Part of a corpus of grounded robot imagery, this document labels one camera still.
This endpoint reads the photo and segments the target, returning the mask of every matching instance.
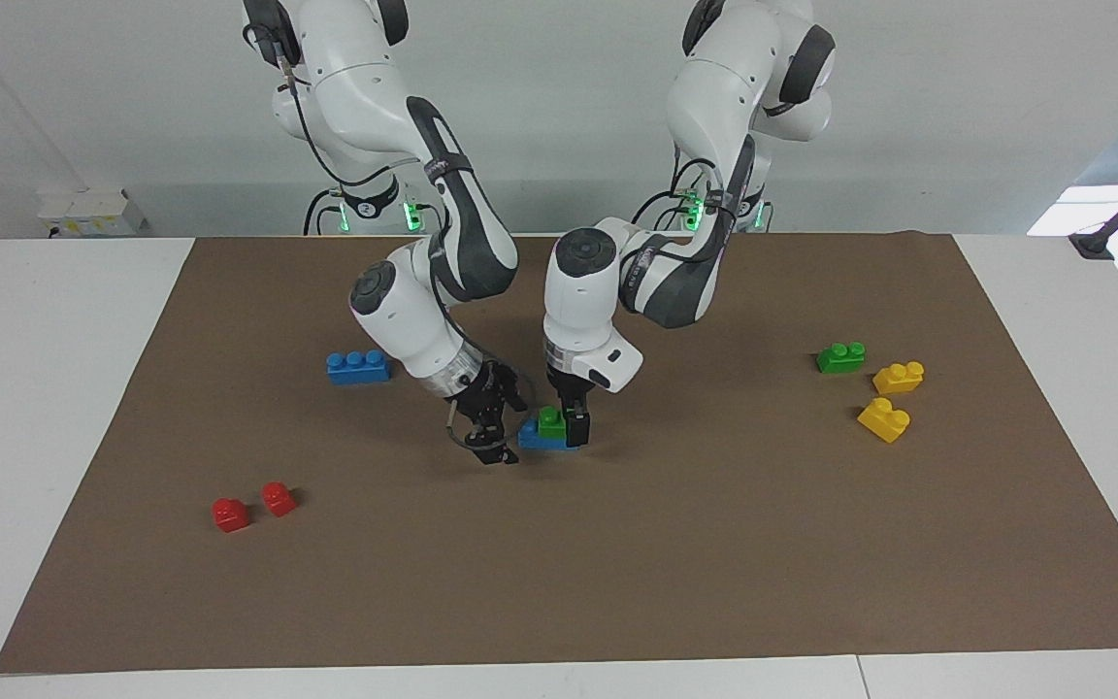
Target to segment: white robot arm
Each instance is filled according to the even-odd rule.
[[[305,66],[297,66],[297,83],[302,72],[305,72]],[[330,131],[307,79],[302,85],[296,94],[288,92],[287,85],[280,87],[271,106],[285,132],[299,141],[312,141],[315,150],[324,155],[324,162],[338,179],[338,187],[330,189],[328,196],[338,198],[345,217],[348,214],[354,217],[357,233],[390,235],[399,233],[401,226],[413,230],[408,212],[398,205],[409,199],[407,182],[400,182],[394,173],[387,178],[381,176],[400,166],[416,163],[417,159],[392,159],[389,153],[361,151],[341,141]],[[305,115],[305,123],[301,123],[301,114]],[[311,204],[305,217],[305,235],[310,230],[307,218],[313,216],[319,204],[320,199]]]
[[[563,235],[550,255],[542,327],[547,376],[558,390],[568,444],[589,438],[586,395],[615,394],[643,356],[612,322],[616,297],[664,328],[698,322],[710,306],[740,205],[760,193],[769,157],[760,138],[808,141],[830,120],[822,86],[835,41],[813,22],[807,0],[700,0],[684,28],[686,62],[666,94],[675,147],[713,189],[688,243],[620,218]],[[756,127],[760,133],[750,133]]]
[[[404,153],[423,163],[443,198],[443,229],[366,270],[350,293],[350,310],[409,375],[470,417],[474,429],[462,444],[482,463],[514,463],[502,413],[504,404],[525,408],[515,371],[475,346],[446,306],[506,291],[515,245],[443,115],[408,91],[391,62],[390,46],[408,30],[402,0],[305,0],[294,26],[276,0],[244,3],[245,35],[253,32],[262,57],[287,76],[291,105],[299,106],[311,143],[320,141],[314,145],[338,166],[353,167],[360,153]],[[302,66],[304,92],[296,87]],[[276,97],[275,106],[287,100]],[[316,106],[307,112],[312,122],[306,106]]]

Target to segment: lego brick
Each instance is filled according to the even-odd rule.
[[[568,424],[562,419],[559,408],[544,406],[538,410],[538,437],[568,441]]]
[[[227,533],[236,531],[237,528],[249,526],[253,521],[248,518],[248,508],[230,497],[219,497],[218,500],[214,501],[211,510],[214,511],[215,526]]]
[[[580,448],[580,446],[568,446],[568,438],[566,437],[542,437],[538,434],[538,421],[536,417],[529,417],[529,421],[520,428],[520,433],[515,438],[520,448],[533,448],[533,451],[540,452],[575,452]]]
[[[347,357],[335,352],[328,357],[328,377],[334,386],[381,384],[390,380],[391,366],[378,349],[370,349],[363,355],[350,352]]]
[[[861,410],[856,421],[865,425],[870,432],[878,434],[883,442],[891,444],[909,428],[912,417],[904,410],[897,410],[887,398],[874,398],[864,410]]]
[[[817,355],[817,370],[825,375],[842,375],[860,370],[865,361],[865,346],[860,342],[835,342]]]
[[[873,375],[873,386],[879,395],[909,394],[926,379],[926,367],[920,362],[894,363]]]
[[[296,509],[296,499],[282,482],[267,482],[262,487],[262,502],[266,504],[269,513],[276,518],[283,517],[287,512]]]

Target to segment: black clamp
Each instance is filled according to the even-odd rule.
[[[509,437],[503,432],[503,406],[517,413],[527,410],[528,404],[520,398],[517,372],[496,359],[484,359],[477,378],[459,394],[447,398],[456,404],[456,410],[474,424],[463,442],[477,460],[485,465],[519,463],[519,456],[511,451]]]
[[[444,153],[443,157],[430,160],[425,164],[425,177],[429,178],[430,185],[437,185],[452,171],[474,171],[474,164],[468,162],[468,157],[463,153]]]
[[[339,196],[348,204],[348,208],[357,212],[357,216],[361,218],[377,218],[381,216],[381,212],[390,207],[391,202],[395,202],[396,196],[399,196],[400,182],[395,176],[391,176],[391,182],[386,187],[385,190],[379,191],[373,196],[356,196],[348,193],[348,190],[341,188],[341,193]]]
[[[732,207],[738,207],[740,196],[732,196],[723,189],[711,189],[705,193],[705,212],[713,214],[716,209],[731,212]]]
[[[559,406],[562,409],[563,423],[568,425],[567,446],[589,444],[589,408],[585,398],[594,389],[594,381],[547,367],[547,380],[559,393]]]

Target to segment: brown table surface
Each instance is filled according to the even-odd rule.
[[[949,236],[735,239],[695,327],[617,320],[646,361],[590,446],[489,469],[400,367],[324,376],[396,245],[196,242],[0,673],[1118,646],[1117,522]],[[453,311],[542,402],[550,245]],[[863,370],[815,370],[852,340]],[[887,445],[855,415],[909,359]]]

